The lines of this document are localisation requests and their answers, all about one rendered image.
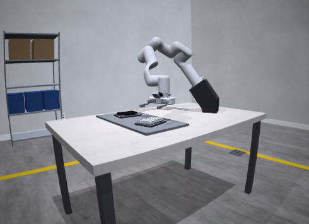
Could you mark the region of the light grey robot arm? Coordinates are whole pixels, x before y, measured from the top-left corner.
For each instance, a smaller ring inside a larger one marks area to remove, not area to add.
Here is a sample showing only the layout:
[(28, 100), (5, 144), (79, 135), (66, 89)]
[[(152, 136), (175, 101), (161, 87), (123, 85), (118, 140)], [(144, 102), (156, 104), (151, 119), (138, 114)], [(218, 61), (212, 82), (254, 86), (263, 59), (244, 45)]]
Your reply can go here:
[(204, 77), (199, 77), (191, 64), (186, 61), (192, 56), (192, 51), (180, 42), (174, 42), (170, 46), (165, 44), (160, 38), (154, 37), (137, 55), (141, 63), (146, 63), (144, 69), (144, 79), (148, 86), (158, 86), (158, 91), (153, 91), (154, 98), (169, 97), (170, 77), (162, 75), (150, 75), (149, 70), (158, 65), (155, 51), (158, 50), (169, 58), (174, 58), (174, 63), (182, 70), (192, 87), (201, 82)]

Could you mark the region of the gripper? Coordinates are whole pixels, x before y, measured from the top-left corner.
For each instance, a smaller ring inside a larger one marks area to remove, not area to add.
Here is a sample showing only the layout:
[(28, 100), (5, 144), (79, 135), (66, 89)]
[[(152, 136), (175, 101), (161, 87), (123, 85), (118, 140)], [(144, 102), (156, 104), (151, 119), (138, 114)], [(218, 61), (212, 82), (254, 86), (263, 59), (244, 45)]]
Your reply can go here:
[(159, 105), (156, 107), (156, 109), (161, 109), (163, 107), (166, 107), (168, 105), (175, 104), (175, 97), (161, 97), (161, 98), (154, 98), (150, 97), (149, 100), (147, 100), (147, 103), (140, 104), (140, 108), (145, 107), (145, 105), (149, 105), (149, 103), (160, 103), (164, 105)]

